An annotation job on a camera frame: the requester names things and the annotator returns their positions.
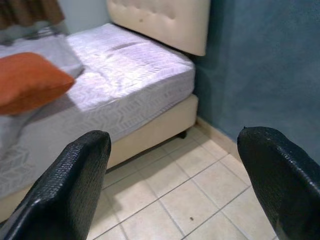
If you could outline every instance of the bed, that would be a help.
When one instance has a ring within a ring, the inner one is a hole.
[[[187,2],[107,0],[113,23],[67,38],[84,71],[31,118],[1,160],[0,221],[62,149],[88,131],[110,133],[111,168],[194,125],[194,64],[151,39],[204,55],[210,1]]]

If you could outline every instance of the pillow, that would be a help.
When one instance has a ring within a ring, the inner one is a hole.
[[[0,58],[25,52],[43,56],[73,78],[77,78],[84,70],[82,62],[68,44],[66,37],[54,33],[48,27],[40,30],[34,38],[19,38],[10,45],[0,44]]]
[[[15,115],[52,102],[75,83],[42,56],[26,52],[0,58],[0,115]]]

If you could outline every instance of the white mattress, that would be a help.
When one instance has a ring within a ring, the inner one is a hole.
[[[195,68],[184,55],[112,24],[68,41],[85,65],[66,95],[43,107],[0,163],[0,198],[34,182],[63,148],[91,130],[113,142],[186,99]]]

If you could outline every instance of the baseboard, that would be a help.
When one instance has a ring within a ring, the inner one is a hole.
[[[204,134],[241,162],[237,144],[230,137],[211,126],[199,116],[196,118],[196,123],[203,129]]]

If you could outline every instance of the orange pillow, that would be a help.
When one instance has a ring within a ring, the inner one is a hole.
[[[19,53],[0,58],[0,115],[15,115],[52,102],[75,83],[42,56]]]

